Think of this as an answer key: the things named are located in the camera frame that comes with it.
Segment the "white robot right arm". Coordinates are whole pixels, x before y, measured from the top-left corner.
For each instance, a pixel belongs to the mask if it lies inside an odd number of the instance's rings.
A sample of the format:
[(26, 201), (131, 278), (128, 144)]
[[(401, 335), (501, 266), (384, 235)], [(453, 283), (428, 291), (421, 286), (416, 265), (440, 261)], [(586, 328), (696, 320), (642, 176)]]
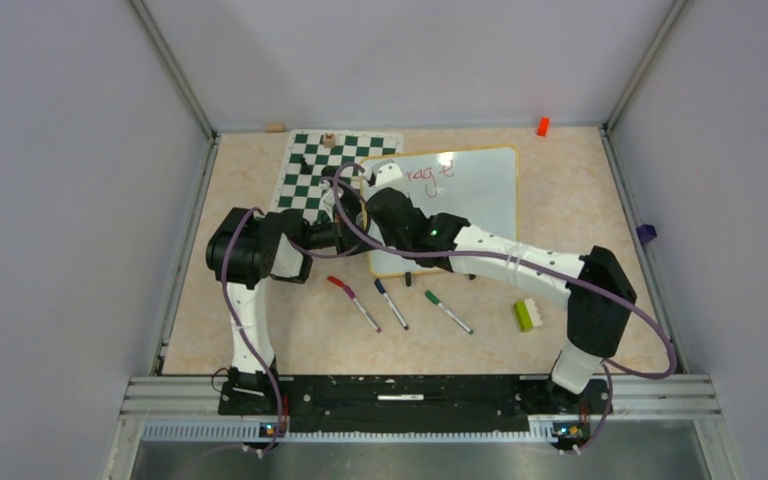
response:
[(549, 404), (572, 412), (587, 397), (600, 363), (616, 354), (637, 293), (614, 253), (554, 252), (490, 233), (447, 213), (425, 215), (393, 188), (374, 193), (367, 211), (383, 242), (425, 268), (503, 281), (567, 313), (567, 340), (546, 385)]

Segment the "yellow framed whiteboard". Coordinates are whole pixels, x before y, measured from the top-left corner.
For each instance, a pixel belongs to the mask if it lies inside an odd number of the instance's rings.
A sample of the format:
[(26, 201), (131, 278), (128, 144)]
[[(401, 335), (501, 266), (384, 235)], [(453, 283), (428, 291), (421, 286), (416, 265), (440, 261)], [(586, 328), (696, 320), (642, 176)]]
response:
[(518, 238), (518, 151), (512, 146), (368, 157), (366, 174), (387, 160), (405, 176), (413, 205), (448, 213), (509, 240)]

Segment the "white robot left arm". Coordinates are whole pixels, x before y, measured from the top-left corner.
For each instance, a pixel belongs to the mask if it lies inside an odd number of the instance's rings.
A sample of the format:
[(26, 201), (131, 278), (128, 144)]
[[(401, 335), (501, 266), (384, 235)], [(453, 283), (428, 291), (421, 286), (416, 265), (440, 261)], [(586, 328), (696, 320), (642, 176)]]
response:
[(342, 222), (312, 224), (293, 209), (261, 215), (234, 208), (207, 243), (206, 265), (230, 312), (234, 353), (228, 383), (257, 413), (274, 410), (281, 397), (267, 328), (267, 282), (305, 283), (314, 257), (330, 248), (336, 258), (370, 250)]

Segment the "red marker cap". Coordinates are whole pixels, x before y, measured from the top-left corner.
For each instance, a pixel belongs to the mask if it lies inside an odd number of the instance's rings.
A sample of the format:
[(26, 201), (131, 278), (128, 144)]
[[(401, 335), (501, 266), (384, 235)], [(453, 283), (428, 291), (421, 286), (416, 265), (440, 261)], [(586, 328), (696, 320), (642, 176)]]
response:
[(338, 278), (336, 278), (334, 276), (328, 276), (327, 277), (327, 281), (332, 283), (332, 284), (334, 284), (334, 285), (336, 285), (336, 286), (338, 286), (338, 287), (340, 287), (340, 288), (345, 288), (345, 286), (346, 286), (342, 280), (340, 280), (340, 279), (338, 279)]

